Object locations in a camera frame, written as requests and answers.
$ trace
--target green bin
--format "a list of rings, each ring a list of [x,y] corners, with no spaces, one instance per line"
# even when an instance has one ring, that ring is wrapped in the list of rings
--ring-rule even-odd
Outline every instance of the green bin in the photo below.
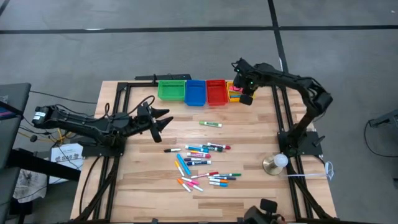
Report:
[[[157,96],[162,100],[181,100],[185,98],[185,80],[159,80]]]

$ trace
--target white cable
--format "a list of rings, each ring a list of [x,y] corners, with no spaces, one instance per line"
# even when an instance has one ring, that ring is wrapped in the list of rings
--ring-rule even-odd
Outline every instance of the white cable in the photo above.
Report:
[[[324,174],[290,174],[286,175],[286,177],[311,177],[311,176],[318,176],[318,177],[328,177],[331,180],[334,176],[335,172],[333,171],[333,164],[331,162],[325,163],[325,173]]]

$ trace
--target orange marker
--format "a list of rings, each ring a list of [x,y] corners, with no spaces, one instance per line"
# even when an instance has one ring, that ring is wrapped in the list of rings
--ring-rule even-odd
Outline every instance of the orange marker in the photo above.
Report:
[[[191,189],[189,189],[184,182],[182,181],[182,179],[177,179],[177,181],[182,185],[182,187],[185,188],[185,190],[187,190],[188,192],[191,192]]]
[[[210,181],[212,181],[212,182],[220,182],[220,183],[228,183],[228,180],[220,180],[220,179],[213,179],[213,178],[210,178]]]

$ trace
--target white paper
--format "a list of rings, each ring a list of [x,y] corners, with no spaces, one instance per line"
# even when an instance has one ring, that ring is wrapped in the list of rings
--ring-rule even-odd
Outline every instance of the white paper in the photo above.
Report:
[[[60,147],[54,147],[51,150],[51,161],[74,169],[77,169],[78,167],[79,170],[81,170],[81,168],[83,167],[83,158],[81,156],[82,151],[83,151],[83,146],[77,143],[64,144]],[[59,184],[65,181],[67,180],[60,179],[59,177],[50,177],[49,183]]]
[[[13,197],[19,203],[30,202],[38,197],[44,198],[46,186],[47,175],[21,169]]]

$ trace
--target plastic bin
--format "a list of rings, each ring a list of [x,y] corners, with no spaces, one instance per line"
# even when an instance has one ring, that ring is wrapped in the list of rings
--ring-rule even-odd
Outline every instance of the plastic bin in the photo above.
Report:
[[[203,106],[206,103],[206,81],[187,80],[185,103],[188,106]]]
[[[225,105],[228,103],[225,80],[207,80],[207,103],[210,106]]]
[[[227,82],[226,83],[226,91],[228,93],[229,102],[231,102],[231,103],[239,103],[239,97],[234,98],[233,96],[237,96],[237,95],[240,95],[240,94],[239,93],[234,93],[234,92],[229,90],[229,87],[232,86],[232,85],[233,85],[233,82]]]
[[[157,96],[162,100],[184,100],[185,80],[160,80]]]

